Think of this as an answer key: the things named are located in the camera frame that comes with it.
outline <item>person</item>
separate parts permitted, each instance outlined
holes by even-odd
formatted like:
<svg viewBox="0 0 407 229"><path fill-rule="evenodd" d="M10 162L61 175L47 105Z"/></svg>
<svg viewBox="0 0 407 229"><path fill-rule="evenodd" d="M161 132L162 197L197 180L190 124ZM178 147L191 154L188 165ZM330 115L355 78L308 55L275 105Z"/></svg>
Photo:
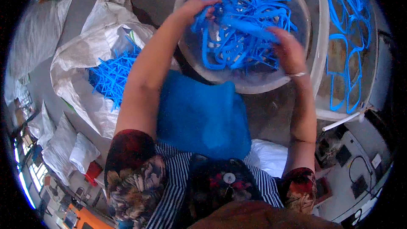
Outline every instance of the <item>person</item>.
<svg viewBox="0 0 407 229"><path fill-rule="evenodd" d="M253 152L244 160L215 160L157 139L160 90L177 42L196 14L220 2L188 0L133 64L105 166L109 212L119 228L336 227L304 215L311 213L316 198L315 105L304 50L282 29L269 31L280 40L277 56L296 90L292 145L282 179L254 166ZM210 7L206 17L213 19L213 11Z"/></svg>

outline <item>white sack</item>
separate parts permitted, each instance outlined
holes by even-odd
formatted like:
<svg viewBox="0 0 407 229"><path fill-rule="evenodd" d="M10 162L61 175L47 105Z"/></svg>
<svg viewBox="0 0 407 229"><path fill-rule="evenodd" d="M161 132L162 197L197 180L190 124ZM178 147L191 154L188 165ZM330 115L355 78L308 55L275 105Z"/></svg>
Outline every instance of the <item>white sack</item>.
<svg viewBox="0 0 407 229"><path fill-rule="evenodd" d="M259 168L272 177L281 178L287 162L288 148L270 141L252 140L252 151L260 159Z"/></svg>
<svg viewBox="0 0 407 229"><path fill-rule="evenodd" d="M77 133L74 127L65 113L63 113L54 136L42 151L44 162L58 175L66 186L69 186L69 175L72 171L76 170L75 166L69 161L69 156L75 146L76 137Z"/></svg>
<svg viewBox="0 0 407 229"><path fill-rule="evenodd" d="M82 133L77 135L74 149L69 156L69 161L82 173L86 174L89 165L100 155L100 151L96 146Z"/></svg>
<svg viewBox="0 0 407 229"><path fill-rule="evenodd" d="M38 139L37 144L45 149L48 141L54 135L56 127L48 115L44 100L42 101L41 113L28 123L28 129Z"/></svg>
<svg viewBox="0 0 407 229"><path fill-rule="evenodd" d="M7 104L18 97L18 80L54 54L71 2L33 1L28 6L10 46L4 89Z"/></svg>
<svg viewBox="0 0 407 229"><path fill-rule="evenodd" d="M113 138L118 110L113 102L94 92L88 81L88 68L113 58L114 49L121 52L126 39L123 28L133 29L140 48L155 29L139 22L132 12L130 0L97 0L79 36L58 48L51 64L51 83L55 93L68 102L76 113L96 132Z"/></svg>

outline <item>gray floor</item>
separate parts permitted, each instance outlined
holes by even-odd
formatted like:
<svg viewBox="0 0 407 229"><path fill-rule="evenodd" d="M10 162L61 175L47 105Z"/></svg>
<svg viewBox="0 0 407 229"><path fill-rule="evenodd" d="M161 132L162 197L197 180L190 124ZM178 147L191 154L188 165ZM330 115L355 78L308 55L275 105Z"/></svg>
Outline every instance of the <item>gray floor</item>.
<svg viewBox="0 0 407 229"><path fill-rule="evenodd" d="M173 11L175 0L131 0L136 15L142 22L160 25ZM79 35L82 26L96 0L73 0L70 6L59 46ZM102 138L83 119L75 114L54 93L50 82L50 65L52 58L45 60L30 73L31 92L34 103L40 108L45 101L49 114L58 123L63 111L75 129L87 136L101 151L98 162L104 167L110 140ZM293 107L293 92L290 84L268 93L244 95L247 116L252 138L272 140L286 144L289 140L289 121Z"/></svg>

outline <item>blue plastic scrap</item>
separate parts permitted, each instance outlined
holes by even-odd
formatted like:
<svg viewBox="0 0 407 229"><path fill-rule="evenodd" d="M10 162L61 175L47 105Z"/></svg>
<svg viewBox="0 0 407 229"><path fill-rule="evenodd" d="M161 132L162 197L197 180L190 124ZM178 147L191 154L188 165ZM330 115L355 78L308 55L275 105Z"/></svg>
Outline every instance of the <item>blue plastic scrap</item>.
<svg viewBox="0 0 407 229"><path fill-rule="evenodd" d="M132 50L126 49L120 55L115 51L114 59L107 61L99 59L100 64L97 67L89 68L89 83L94 87L93 92L98 91L105 99L113 100L111 112L116 108L120 109L131 66L141 52L137 45L128 40L133 45Z"/></svg>
<svg viewBox="0 0 407 229"><path fill-rule="evenodd" d="M270 43L278 40L266 28L298 30L290 20L290 8L281 1L290 0L222 0L215 4L213 22L205 17L210 6L196 15L191 30L202 32L204 66L212 70L245 69L247 74L248 67L261 63L277 70L278 60ZM208 55L214 62L209 62Z"/></svg>
<svg viewBox="0 0 407 229"><path fill-rule="evenodd" d="M346 61L345 67L342 72L330 71L328 69L328 55L326 56L326 74L331 76L331 93L330 93L330 109L335 111L342 107L346 102L346 113L351 113L359 105L360 95L361 95L361 79L362 79L362 67L360 52L368 49L371 41L372 27L370 25L370 6L369 0L337 0L336 3L339 4L338 15L332 0L328 0L329 4L329 15L332 23L341 32L339 34L331 34L329 40L341 39L346 44ZM361 44L353 43L349 38L354 36L356 32L359 33ZM355 76L355 80L351 80L349 74L349 60L354 54L357 54L358 60L358 75ZM333 93L334 93L334 77L343 78L343 83L345 84L344 91L345 95L343 100L337 104L333 105ZM350 108L349 106L349 94L354 88L358 88L358 100Z"/></svg>

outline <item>blue cloth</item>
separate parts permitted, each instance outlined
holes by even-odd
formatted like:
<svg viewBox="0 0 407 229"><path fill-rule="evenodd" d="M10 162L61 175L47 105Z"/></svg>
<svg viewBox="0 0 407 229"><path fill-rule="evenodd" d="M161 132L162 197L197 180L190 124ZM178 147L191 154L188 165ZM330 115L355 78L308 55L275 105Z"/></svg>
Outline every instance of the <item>blue cloth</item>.
<svg viewBox="0 0 407 229"><path fill-rule="evenodd" d="M244 159L252 144L246 108L233 83L208 86L175 71L162 88L157 136L214 159Z"/></svg>

